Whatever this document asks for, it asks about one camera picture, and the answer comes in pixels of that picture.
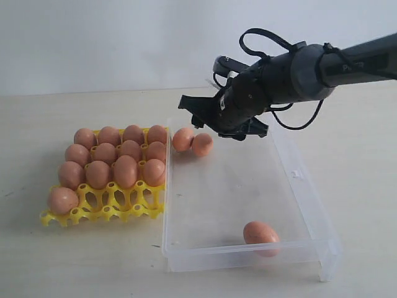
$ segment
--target black robotic arm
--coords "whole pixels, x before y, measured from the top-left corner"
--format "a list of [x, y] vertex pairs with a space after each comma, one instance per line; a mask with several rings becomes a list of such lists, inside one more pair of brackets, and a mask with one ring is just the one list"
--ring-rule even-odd
[[[244, 44], [246, 34], [272, 39], [288, 52], [271, 57], [253, 51]], [[255, 118], [271, 112], [277, 122], [288, 129], [307, 127], [316, 117], [323, 101], [338, 85], [397, 79], [397, 34], [362, 43], [344, 50], [306, 42], [289, 44], [264, 29], [247, 30], [239, 40], [241, 48], [260, 59], [248, 66], [226, 56], [214, 63], [216, 75], [227, 78], [214, 97], [183, 95], [180, 109], [192, 113], [196, 127], [208, 125], [221, 137], [244, 140], [246, 135], [265, 137], [268, 126]], [[284, 111], [296, 102], [319, 101], [313, 117], [301, 127], [281, 123], [275, 112]], [[285, 107], [272, 105], [286, 104]]]

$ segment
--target white wall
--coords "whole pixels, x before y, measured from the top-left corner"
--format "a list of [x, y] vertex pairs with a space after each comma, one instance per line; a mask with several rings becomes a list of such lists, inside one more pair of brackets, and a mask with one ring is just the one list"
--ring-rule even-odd
[[[397, 29], [395, 0], [2, 0], [0, 95], [206, 86], [250, 27], [347, 47]], [[261, 38], [250, 46], [283, 51]]]

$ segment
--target egg carton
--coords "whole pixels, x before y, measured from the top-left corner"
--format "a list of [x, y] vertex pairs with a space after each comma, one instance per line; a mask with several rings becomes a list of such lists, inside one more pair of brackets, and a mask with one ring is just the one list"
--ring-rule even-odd
[[[130, 215], [140, 217], [143, 214], [155, 219], [160, 213], [164, 212], [163, 194], [166, 184], [152, 187], [147, 185], [141, 176], [141, 169], [146, 163], [145, 151], [148, 147], [147, 133], [148, 128], [143, 129], [145, 142], [141, 145], [143, 160], [138, 162], [140, 167], [140, 177], [130, 189], [122, 189], [116, 182], [111, 181], [106, 188], [94, 189], [86, 183], [79, 185], [76, 194], [79, 197], [79, 205], [70, 210], [65, 215], [55, 215], [51, 210], [47, 209], [40, 213], [40, 221], [42, 225], [48, 226], [51, 220], [58, 221], [62, 227], [70, 224], [77, 225], [81, 219], [85, 218], [90, 221], [96, 221], [103, 218], [109, 221], [112, 217], [118, 217], [123, 222], [127, 222]], [[122, 135], [124, 129], [118, 130]]]

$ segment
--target plastic egg tray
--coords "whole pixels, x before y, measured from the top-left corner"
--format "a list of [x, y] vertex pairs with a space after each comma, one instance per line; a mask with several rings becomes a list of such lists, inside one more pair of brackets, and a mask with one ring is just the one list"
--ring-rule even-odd
[[[148, 147], [147, 133], [149, 129], [143, 129], [145, 134], [145, 143], [141, 145], [143, 160], [139, 161], [140, 169], [146, 163], [146, 149]], [[51, 220], [56, 220], [62, 227], [67, 227], [70, 222], [72, 225], [80, 223], [85, 218], [90, 221], [96, 221], [103, 218], [109, 221], [112, 217], [118, 217], [123, 222], [127, 222], [130, 215], [139, 217], [143, 214], [155, 219], [160, 213], [164, 212], [164, 202], [162, 194], [165, 190], [165, 183], [151, 187], [147, 185], [141, 177], [130, 189], [120, 188], [114, 181], [107, 184], [104, 189], [93, 189], [90, 185], [80, 184], [76, 193], [79, 197], [79, 205], [70, 210], [65, 215], [55, 215], [49, 209], [40, 214], [40, 220], [44, 226], [48, 226]]]

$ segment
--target yellow egg tray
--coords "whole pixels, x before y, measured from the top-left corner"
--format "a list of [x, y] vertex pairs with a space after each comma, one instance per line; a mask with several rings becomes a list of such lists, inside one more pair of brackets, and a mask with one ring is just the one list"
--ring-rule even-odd
[[[148, 147], [147, 133], [149, 129], [143, 129], [145, 134], [145, 143], [141, 145], [143, 160], [138, 165], [140, 170], [146, 163], [145, 151]], [[151, 187], [141, 179], [138, 180], [130, 189], [120, 188], [116, 182], [111, 181], [104, 189], [93, 189], [90, 185], [80, 184], [76, 193], [79, 197], [79, 205], [70, 210], [69, 214], [55, 215], [49, 209], [40, 213], [40, 220], [44, 226], [48, 226], [51, 220], [56, 220], [62, 227], [67, 227], [70, 222], [72, 225], [80, 223], [85, 218], [90, 221], [96, 221], [103, 218], [109, 221], [112, 217], [118, 217], [123, 222], [127, 222], [130, 215], [139, 217], [143, 214], [155, 219], [160, 213], [164, 212], [164, 202], [161, 195], [166, 188], [165, 183]]]

